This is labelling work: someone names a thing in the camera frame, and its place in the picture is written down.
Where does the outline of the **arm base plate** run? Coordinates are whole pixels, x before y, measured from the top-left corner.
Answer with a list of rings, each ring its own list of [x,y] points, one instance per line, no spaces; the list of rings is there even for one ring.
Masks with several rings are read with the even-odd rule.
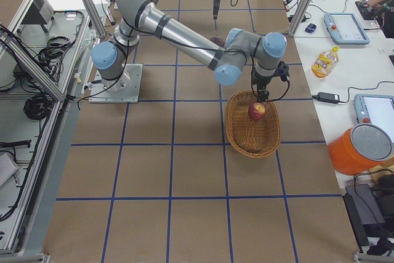
[[[138,103],[140,94],[140,85],[142,80],[143,64],[128,63],[120,80],[110,88],[114,83],[102,81],[101,75],[97,70],[95,80],[98,83],[93,84],[90,88],[90,103]]]

